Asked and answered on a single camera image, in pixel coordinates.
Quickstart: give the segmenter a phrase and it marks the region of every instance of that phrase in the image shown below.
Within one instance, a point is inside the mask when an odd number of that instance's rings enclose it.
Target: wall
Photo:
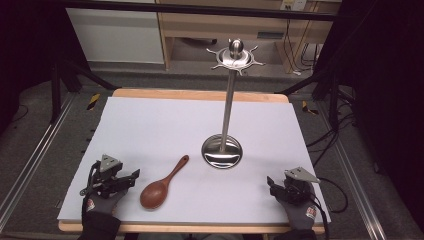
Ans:
[[[164,63],[156,13],[90,9],[67,12],[89,62]]]

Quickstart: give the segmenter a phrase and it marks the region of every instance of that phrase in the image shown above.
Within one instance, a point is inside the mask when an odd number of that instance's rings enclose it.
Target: spoon handle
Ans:
[[[180,161],[178,161],[178,163],[177,163],[177,166],[175,166],[175,168],[174,168],[174,170],[172,170],[172,172],[166,177],[166,178],[164,178],[162,181],[166,184],[166,185],[168,185],[169,184],[169,182],[171,181],[171,179],[174,177],[174,175],[178,172],[178,171],[180,171],[180,169],[181,168],[183,168],[184,167],[184,165],[186,165],[186,163],[188,162],[188,159],[189,159],[189,157],[188,157],[188,155],[184,155],[181,159],[180,159]]]

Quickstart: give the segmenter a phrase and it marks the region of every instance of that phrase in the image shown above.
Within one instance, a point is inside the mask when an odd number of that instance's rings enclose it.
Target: wooden spoon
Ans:
[[[174,170],[164,179],[150,183],[140,194],[141,206],[147,209],[154,209],[162,205],[168,195],[168,186],[172,177],[184,167],[189,157],[183,156],[175,166]]]

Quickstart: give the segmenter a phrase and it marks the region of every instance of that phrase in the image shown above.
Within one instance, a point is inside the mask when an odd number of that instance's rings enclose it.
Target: black sleeve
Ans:
[[[82,221],[82,234],[78,240],[114,240],[121,221],[112,215],[87,212]]]
[[[291,230],[274,238],[275,240],[317,240],[313,230]]]

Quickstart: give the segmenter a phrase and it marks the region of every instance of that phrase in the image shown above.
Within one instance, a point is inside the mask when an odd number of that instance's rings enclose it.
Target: round metal base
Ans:
[[[240,143],[233,137],[227,136],[225,150],[221,151],[221,134],[208,138],[202,146],[202,156],[211,166],[219,169],[232,168],[243,156]]]

